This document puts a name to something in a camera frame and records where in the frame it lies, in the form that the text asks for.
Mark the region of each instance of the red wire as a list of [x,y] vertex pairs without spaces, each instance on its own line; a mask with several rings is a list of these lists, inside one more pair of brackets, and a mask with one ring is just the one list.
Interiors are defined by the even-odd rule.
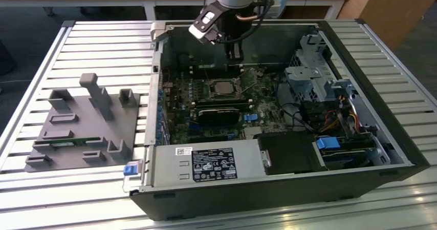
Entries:
[[326,115],[325,115],[325,125],[327,124],[327,116],[329,116],[329,113],[333,113],[333,112],[335,112],[335,111],[327,111],[326,112]]

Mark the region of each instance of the yellow wire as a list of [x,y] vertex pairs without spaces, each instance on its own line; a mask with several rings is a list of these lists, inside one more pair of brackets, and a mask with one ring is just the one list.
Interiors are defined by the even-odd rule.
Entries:
[[337,124],[338,124],[338,119],[333,123],[330,123],[319,132],[322,133],[327,129],[331,129]]

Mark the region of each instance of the slotted metal table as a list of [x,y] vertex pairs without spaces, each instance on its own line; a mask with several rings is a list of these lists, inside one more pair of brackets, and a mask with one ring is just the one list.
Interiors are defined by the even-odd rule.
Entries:
[[[154,222],[122,191],[122,166],[25,173],[51,89],[98,75],[107,93],[141,94],[133,158],[143,156],[153,51],[149,21],[75,22],[61,28],[0,137],[1,229],[410,229],[437,227],[437,102],[364,24],[329,21],[431,167],[358,199]],[[343,78],[342,62],[333,58]]]

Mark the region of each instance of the warning label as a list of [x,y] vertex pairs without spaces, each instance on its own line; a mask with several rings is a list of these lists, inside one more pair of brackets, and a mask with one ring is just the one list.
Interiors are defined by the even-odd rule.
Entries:
[[191,151],[194,182],[237,178],[231,148]]

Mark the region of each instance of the blue connector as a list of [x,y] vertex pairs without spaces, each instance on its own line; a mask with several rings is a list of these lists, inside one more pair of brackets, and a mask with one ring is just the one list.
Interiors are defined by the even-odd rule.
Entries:
[[123,166],[122,174],[123,174],[123,176],[137,175],[138,174],[138,165],[137,164],[126,164],[126,166]]
[[243,121],[250,122],[255,121],[258,119],[258,114],[251,114],[251,115],[243,115]]
[[321,137],[315,140],[315,144],[319,150],[339,148],[339,143],[335,137]]

